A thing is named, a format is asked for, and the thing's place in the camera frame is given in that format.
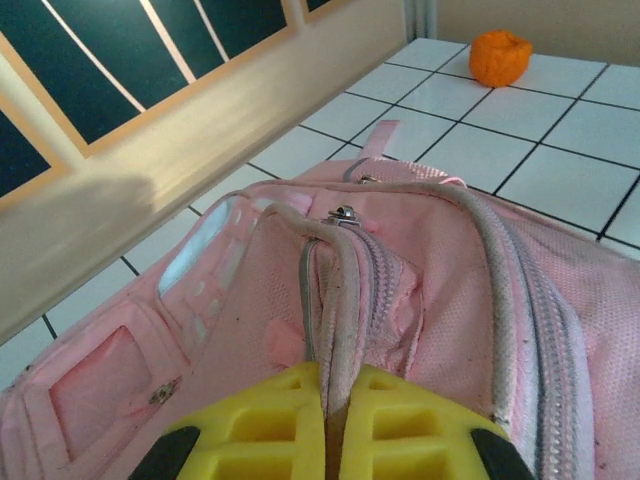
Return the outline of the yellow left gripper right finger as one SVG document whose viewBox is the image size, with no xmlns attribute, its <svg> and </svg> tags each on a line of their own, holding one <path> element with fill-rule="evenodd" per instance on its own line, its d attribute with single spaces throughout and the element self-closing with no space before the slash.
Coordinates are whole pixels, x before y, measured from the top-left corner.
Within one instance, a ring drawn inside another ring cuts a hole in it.
<svg viewBox="0 0 640 480">
<path fill-rule="evenodd" d="M 351 390 L 345 479 L 532 479 L 489 419 L 370 365 Z"/>
</svg>

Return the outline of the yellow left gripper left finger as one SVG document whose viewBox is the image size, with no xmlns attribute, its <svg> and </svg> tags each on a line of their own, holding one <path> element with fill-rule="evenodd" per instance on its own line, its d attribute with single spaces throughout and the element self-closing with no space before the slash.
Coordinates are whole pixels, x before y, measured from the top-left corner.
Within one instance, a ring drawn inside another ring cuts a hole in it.
<svg viewBox="0 0 640 480">
<path fill-rule="evenodd" d="M 323 479 L 319 368 L 298 364 L 194 411 L 156 440 L 132 479 Z"/>
</svg>

